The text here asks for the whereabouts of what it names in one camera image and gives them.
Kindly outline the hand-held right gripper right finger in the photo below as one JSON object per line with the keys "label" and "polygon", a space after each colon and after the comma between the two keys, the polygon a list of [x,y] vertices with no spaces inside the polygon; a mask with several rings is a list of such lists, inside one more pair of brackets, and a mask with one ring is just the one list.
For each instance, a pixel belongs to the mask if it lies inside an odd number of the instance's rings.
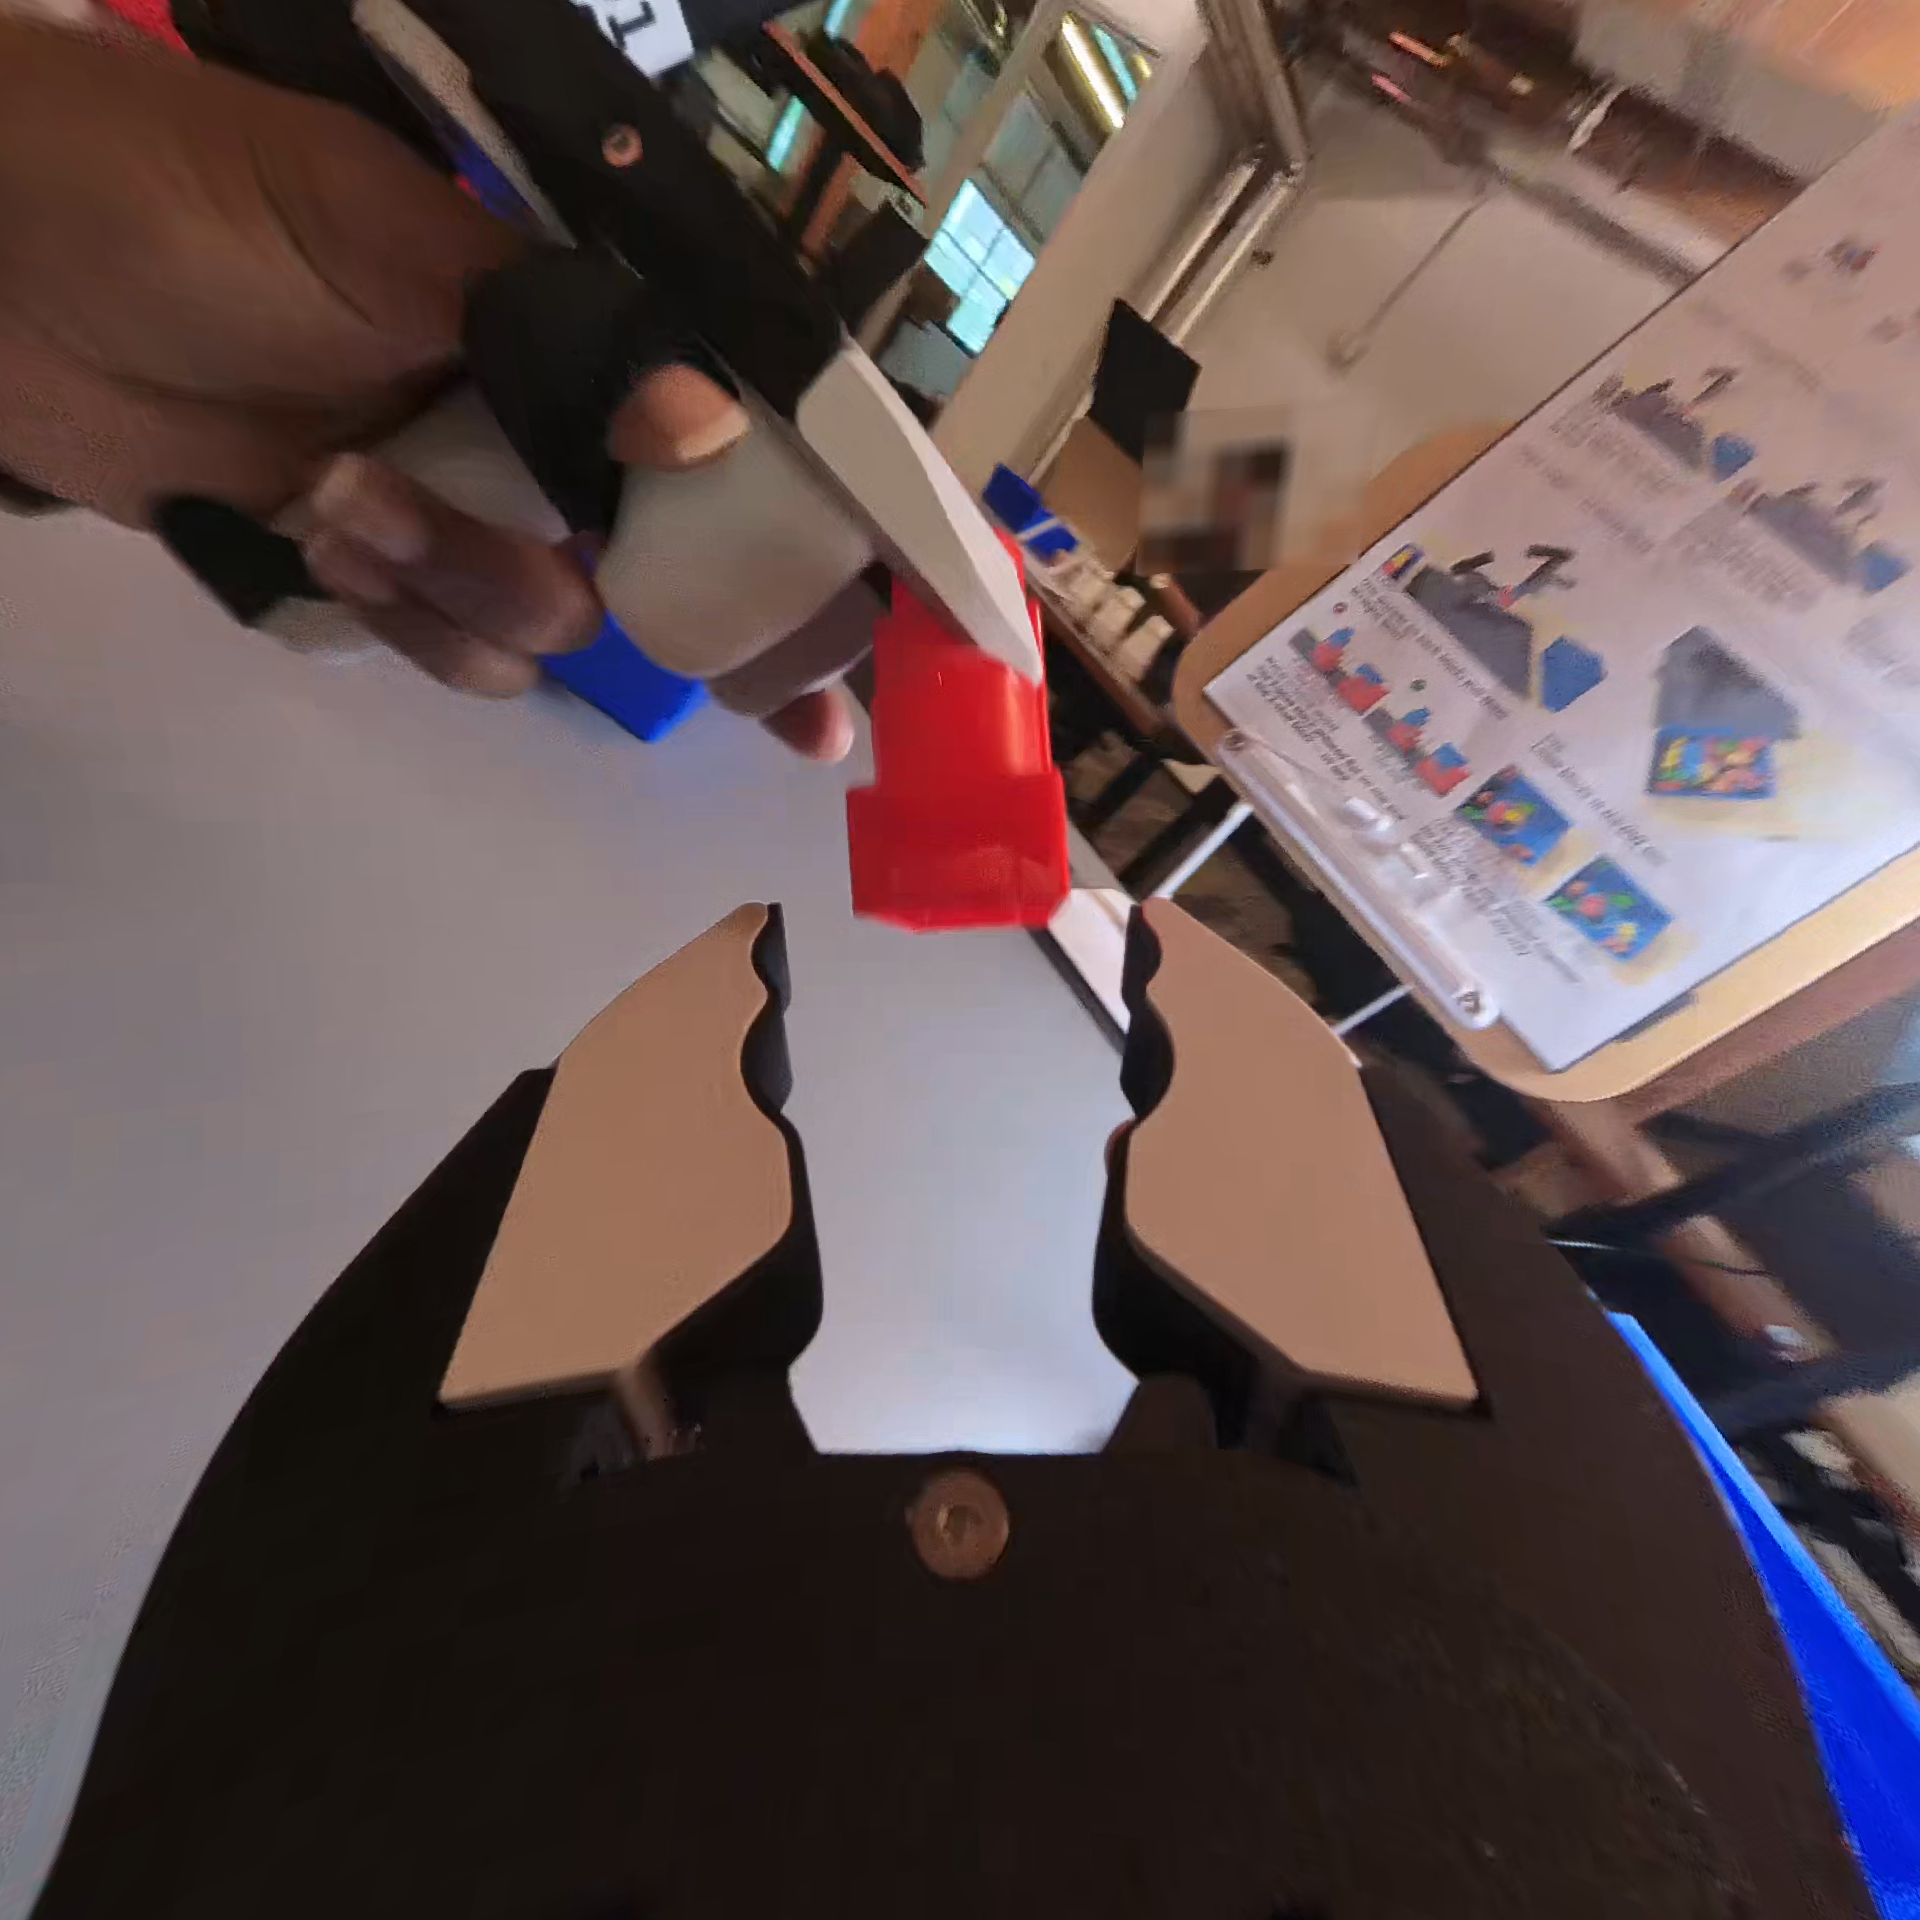
{"label": "hand-held right gripper right finger", "polygon": [[1317,1402],[1461,1418],[1482,1387],[1349,1044],[1180,904],[1133,907],[1126,1120],[1094,1330],[1144,1386],[1267,1448]]}

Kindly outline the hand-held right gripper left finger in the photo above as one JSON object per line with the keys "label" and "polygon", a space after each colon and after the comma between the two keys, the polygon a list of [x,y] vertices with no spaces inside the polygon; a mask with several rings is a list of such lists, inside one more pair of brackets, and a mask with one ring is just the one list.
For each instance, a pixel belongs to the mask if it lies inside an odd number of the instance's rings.
{"label": "hand-held right gripper left finger", "polygon": [[438,1404],[608,1394],[638,1448],[796,1408],[824,1323],[784,912],[745,902],[563,1050]]}

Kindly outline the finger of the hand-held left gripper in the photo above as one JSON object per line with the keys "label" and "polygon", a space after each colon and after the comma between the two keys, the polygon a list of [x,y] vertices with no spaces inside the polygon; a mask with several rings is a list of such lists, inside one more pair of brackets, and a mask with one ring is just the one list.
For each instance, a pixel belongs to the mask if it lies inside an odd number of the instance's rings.
{"label": "finger of the hand-held left gripper", "polygon": [[1043,648],[1017,557],[873,359],[844,341],[792,421],[921,599],[1037,686]]}

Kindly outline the red mega block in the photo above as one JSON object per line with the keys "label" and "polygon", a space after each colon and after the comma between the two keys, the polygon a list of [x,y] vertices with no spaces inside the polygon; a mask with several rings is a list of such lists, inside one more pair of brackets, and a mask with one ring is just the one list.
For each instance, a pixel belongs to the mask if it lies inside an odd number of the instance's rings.
{"label": "red mega block", "polygon": [[1044,931],[1072,888],[1046,679],[892,586],[872,648],[872,781],[849,790],[850,907],[909,933]]}

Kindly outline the blue plastic bin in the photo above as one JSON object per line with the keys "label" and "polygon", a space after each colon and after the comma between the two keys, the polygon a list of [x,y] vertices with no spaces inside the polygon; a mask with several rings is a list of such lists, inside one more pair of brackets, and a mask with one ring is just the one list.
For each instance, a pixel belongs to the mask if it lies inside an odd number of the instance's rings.
{"label": "blue plastic bin", "polygon": [[1069,522],[1052,509],[1043,491],[1008,464],[992,469],[980,503],[1014,541],[1025,563],[1052,566],[1082,551],[1082,536]]}
{"label": "blue plastic bin", "polygon": [[593,639],[544,656],[541,672],[635,741],[657,746],[710,703],[707,684],[686,679],[649,659],[613,614]]}
{"label": "blue plastic bin", "polygon": [[1761,1576],[1840,1827],[1881,1917],[1918,1916],[1918,1706],[1651,1335],[1606,1312],[1713,1476]]}

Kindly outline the person's left hand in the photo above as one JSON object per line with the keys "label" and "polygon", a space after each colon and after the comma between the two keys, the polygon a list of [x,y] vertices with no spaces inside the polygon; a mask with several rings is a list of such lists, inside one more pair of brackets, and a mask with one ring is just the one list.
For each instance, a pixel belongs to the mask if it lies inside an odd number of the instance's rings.
{"label": "person's left hand", "polygon": [[526,238],[337,102],[50,19],[3,43],[5,507],[291,512],[370,635],[489,700],[585,648],[605,610],[573,546],[373,455]]}

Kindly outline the wooden desk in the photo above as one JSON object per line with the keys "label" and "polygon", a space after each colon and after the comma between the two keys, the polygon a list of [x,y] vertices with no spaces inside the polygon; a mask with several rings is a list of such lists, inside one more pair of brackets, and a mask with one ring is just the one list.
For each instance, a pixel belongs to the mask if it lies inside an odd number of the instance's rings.
{"label": "wooden desk", "polygon": [[824,139],[833,159],[857,163],[867,173],[904,190],[915,204],[923,205],[925,194],[918,173],[880,139],[867,117],[842,86],[806,55],[802,42],[781,22],[769,20],[762,24],[762,55],[772,64],[781,86],[794,94],[804,109],[824,127]]}

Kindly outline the printed instruction sheet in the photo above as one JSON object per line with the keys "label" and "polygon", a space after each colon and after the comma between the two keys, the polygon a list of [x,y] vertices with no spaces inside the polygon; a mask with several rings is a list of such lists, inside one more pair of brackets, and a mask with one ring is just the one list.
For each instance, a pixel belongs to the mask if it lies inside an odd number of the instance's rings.
{"label": "printed instruction sheet", "polygon": [[1357,781],[1549,1071],[1916,855],[1916,112],[1209,686]]}

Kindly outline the black wall panel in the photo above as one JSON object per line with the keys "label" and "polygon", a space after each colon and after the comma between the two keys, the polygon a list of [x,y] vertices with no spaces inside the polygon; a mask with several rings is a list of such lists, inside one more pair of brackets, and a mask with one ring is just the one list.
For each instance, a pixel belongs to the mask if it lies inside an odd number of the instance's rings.
{"label": "black wall panel", "polygon": [[1124,300],[1110,304],[1089,397],[1089,421],[1131,464],[1180,415],[1200,364]]}

